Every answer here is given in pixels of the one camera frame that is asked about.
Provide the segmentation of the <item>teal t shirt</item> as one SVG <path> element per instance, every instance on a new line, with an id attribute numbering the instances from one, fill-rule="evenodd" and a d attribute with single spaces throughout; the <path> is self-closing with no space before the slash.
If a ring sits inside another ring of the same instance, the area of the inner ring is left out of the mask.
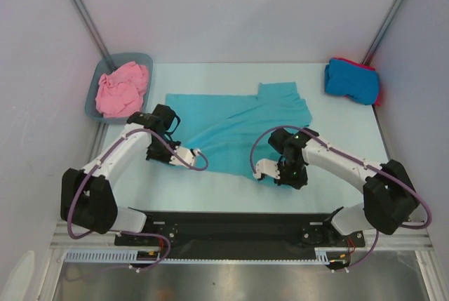
<path id="1" fill-rule="evenodd" d="M 275 126 L 312 122 L 294 82 L 261 83 L 256 95 L 167 94 L 165 104 L 180 117 L 174 140 L 200 149 L 208 170 L 253 179 L 251 164 L 278 160 L 263 133 Z"/>

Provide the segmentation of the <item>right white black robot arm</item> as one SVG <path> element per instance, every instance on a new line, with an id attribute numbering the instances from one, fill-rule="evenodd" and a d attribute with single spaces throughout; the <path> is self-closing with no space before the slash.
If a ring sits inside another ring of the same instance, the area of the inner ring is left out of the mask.
<path id="1" fill-rule="evenodd" d="M 404 166 L 395 160 L 362 161 L 336 149 L 308 128 L 297 133 L 278 128 L 268 143 L 280 159 L 258 161 L 258 180 L 269 176 L 277 185 L 301 189 L 308 183 L 307 166 L 316 166 L 362 193 L 362 203 L 338 208 L 327 219 L 323 236 L 332 246 L 341 245 L 350 234 L 361 230 L 375 229 L 392 235 L 419 206 Z"/>

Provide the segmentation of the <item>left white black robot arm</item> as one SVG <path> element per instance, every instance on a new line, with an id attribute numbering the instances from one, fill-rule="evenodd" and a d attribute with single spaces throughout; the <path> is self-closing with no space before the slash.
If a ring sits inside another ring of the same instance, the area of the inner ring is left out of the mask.
<path id="1" fill-rule="evenodd" d="M 120 207 L 113 188 L 131 161 L 140 152 L 147 158 L 168 164 L 172 151 L 180 146 L 172 141 L 170 127 L 180 123 L 179 116 L 166 105 L 157 105 L 153 112 L 136 112 L 127 120 L 118 138 L 82 169 L 70 168 L 62 176 L 60 216 L 67 222 L 72 239 L 81 239 L 93 232 L 130 232 L 139 244 L 150 243 L 155 228 L 145 213 Z"/>

